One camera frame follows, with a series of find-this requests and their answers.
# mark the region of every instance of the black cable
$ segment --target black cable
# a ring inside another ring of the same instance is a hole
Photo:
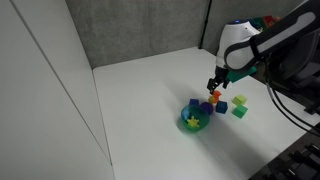
[[[266,81],[267,81],[268,84],[271,85],[271,89],[272,89],[272,91],[274,92],[274,94],[275,94],[275,96],[276,96],[276,99],[279,101],[280,105],[281,105],[289,114],[291,114],[292,116],[294,116],[295,118],[297,118],[297,120],[299,120],[300,122],[302,122],[302,123],[304,123],[305,125],[311,127],[312,129],[315,129],[315,130],[319,131],[318,128],[316,128],[316,127],[312,126],[311,124],[305,122],[304,120],[300,119],[299,117],[297,117],[295,114],[293,114],[289,109],[287,109],[287,108],[283,105],[282,101],[280,100],[280,98],[279,98],[278,95],[275,93],[275,90],[274,90],[273,87],[272,87],[272,86],[273,86],[273,84],[272,84],[272,78],[271,78],[271,76],[270,76],[270,71],[269,71],[269,68],[268,68],[267,61],[265,61],[265,66],[266,66],[265,69],[266,69],[266,73],[267,73],[267,75],[266,75]],[[292,122],[292,123],[293,123],[294,125],[296,125],[297,127],[303,129],[304,131],[306,131],[306,132],[308,132],[308,133],[310,133],[310,134],[312,134],[312,135],[315,135],[315,136],[317,136],[317,137],[320,137],[319,134],[314,133],[314,132],[312,132],[312,131],[310,131],[310,130],[304,128],[304,127],[302,127],[301,125],[299,125],[298,123],[296,123],[294,120],[292,120],[287,114],[285,114],[285,113],[283,112],[283,110],[278,106],[278,104],[276,103],[276,101],[275,101],[273,98],[271,98],[271,100],[272,100],[273,104],[277,107],[277,109],[281,112],[281,114],[284,115],[290,122]]]
[[[205,21],[204,21],[204,27],[203,27],[202,35],[201,35],[201,38],[200,38],[199,47],[198,47],[199,49],[202,49],[203,40],[204,40],[204,35],[206,34],[206,29],[207,29],[207,25],[208,25],[208,21],[209,21],[211,4],[212,4],[212,0],[210,0],[210,1],[209,1],[209,4],[208,4],[207,15],[206,15],[206,19],[205,19]]]
[[[285,113],[282,111],[282,109],[280,109],[280,107],[278,106],[278,104],[275,102],[274,99],[271,99],[271,100],[272,100],[273,104],[277,107],[277,109],[281,112],[281,114],[283,114],[283,115],[284,115],[289,121],[291,121],[294,125],[298,126],[299,128],[305,130],[306,132],[308,132],[308,133],[310,133],[310,134],[312,134],[312,135],[315,135],[315,136],[317,136],[317,137],[320,137],[319,134],[314,133],[314,132],[312,132],[312,131],[310,131],[310,130],[304,128],[304,127],[302,127],[300,124],[298,124],[297,122],[295,122],[294,120],[292,120],[287,114],[285,114]]]
[[[274,96],[276,97],[276,99],[278,100],[280,106],[281,106],[284,110],[286,110],[291,116],[295,117],[298,121],[300,121],[300,122],[302,122],[303,124],[311,127],[312,129],[316,130],[317,132],[320,132],[320,129],[319,129],[319,128],[317,128],[317,127],[311,125],[310,123],[302,120],[302,119],[299,118],[297,115],[295,115],[294,113],[292,113],[292,111],[290,111],[285,105],[283,105],[283,103],[282,103],[282,101],[280,100],[277,92],[276,92],[273,88],[272,88],[272,92],[273,92]]]
[[[272,92],[273,92],[273,94],[275,95],[275,97],[276,97],[278,103],[280,104],[280,106],[281,106],[286,112],[288,112],[291,116],[293,116],[294,118],[296,118],[298,121],[300,121],[301,123],[305,124],[306,126],[309,126],[310,128],[316,130],[316,131],[319,133],[319,132],[320,132],[320,129],[319,129],[319,128],[317,128],[317,127],[311,125],[310,123],[308,123],[308,122],[302,120],[301,118],[299,118],[297,115],[295,115],[294,113],[292,113],[292,112],[282,103],[282,101],[281,101],[281,99],[279,98],[277,92],[273,89],[273,82],[272,82],[272,78],[271,78],[271,76],[270,76],[269,67],[268,67],[267,65],[268,65],[268,64],[265,62],[265,66],[266,66],[265,68],[266,68],[266,71],[267,71],[267,73],[268,73],[268,82],[269,82],[269,84],[270,84],[270,86],[271,86],[271,89],[272,89]]]

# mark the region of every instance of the green block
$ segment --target green block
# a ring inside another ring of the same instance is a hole
[[[259,24],[259,25],[261,26],[262,31],[265,31],[265,30],[268,29],[268,28],[267,28],[267,25],[266,25],[266,23],[264,22],[264,20],[263,20],[262,17],[260,17],[260,18],[254,18],[253,20],[254,20],[257,24]]]
[[[244,105],[244,103],[247,102],[247,98],[242,96],[242,95],[238,95],[238,96],[233,98],[232,102],[233,102],[233,104],[235,104],[237,106],[238,105]]]
[[[233,110],[232,114],[241,119],[246,114],[247,111],[248,111],[248,108],[242,105],[239,105]]]
[[[236,82],[248,75],[251,75],[253,73],[257,72],[257,68],[256,67],[252,67],[249,71],[247,72],[234,72],[234,71],[229,71],[227,78],[231,81],[231,82]]]

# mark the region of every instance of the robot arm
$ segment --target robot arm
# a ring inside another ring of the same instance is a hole
[[[260,57],[294,42],[320,28],[320,1],[304,1],[281,21],[260,33],[249,22],[235,21],[225,26],[219,44],[216,77],[207,88],[212,94],[221,83],[228,84],[229,70],[249,70]]]

